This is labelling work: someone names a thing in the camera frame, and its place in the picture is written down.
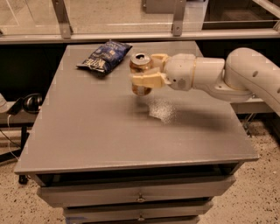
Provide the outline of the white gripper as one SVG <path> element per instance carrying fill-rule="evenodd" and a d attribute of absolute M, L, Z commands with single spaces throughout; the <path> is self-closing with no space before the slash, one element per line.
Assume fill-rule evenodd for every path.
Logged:
<path fill-rule="evenodd" d="M 192 88 L 195 55 L 179 53 L 169 58 L 165 53 L 155 53 L 151 58 L 155 68 L 142 75 L 129 75 L 134 85 L 146 88 L 162 88 L 168 85 L 181 91 L 189 91 Z"/>

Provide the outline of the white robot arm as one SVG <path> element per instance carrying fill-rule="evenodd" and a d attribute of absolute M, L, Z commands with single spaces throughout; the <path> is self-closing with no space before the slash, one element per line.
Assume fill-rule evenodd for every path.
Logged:
<path fill-rule="evenodd" d="M 198 89 L 228 102 L 245 102 L 256 95 L 280 114 L 280 68 L 250 48 L 237 48 L 226 59 L 136 52 L 129 67 L 137 95 L 164 86 L 180 91 Z"/>

